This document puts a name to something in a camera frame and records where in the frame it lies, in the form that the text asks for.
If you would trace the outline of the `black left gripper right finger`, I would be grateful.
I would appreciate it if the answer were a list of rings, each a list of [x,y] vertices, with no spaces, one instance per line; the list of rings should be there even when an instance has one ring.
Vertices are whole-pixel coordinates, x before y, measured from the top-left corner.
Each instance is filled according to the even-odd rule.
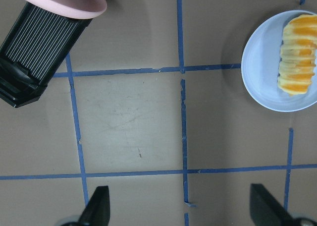
[[[263,184],[250,185],[250,216],[256,226],[315,226],[316,221],[293,217]]]

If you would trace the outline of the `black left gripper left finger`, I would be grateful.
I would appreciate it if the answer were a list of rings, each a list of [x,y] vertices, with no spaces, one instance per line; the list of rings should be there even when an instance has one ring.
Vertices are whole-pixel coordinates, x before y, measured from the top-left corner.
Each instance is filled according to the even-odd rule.
[[[110,222],[110,197],[108,186],[98,186],[77,221],[60,226],[107,226]]]

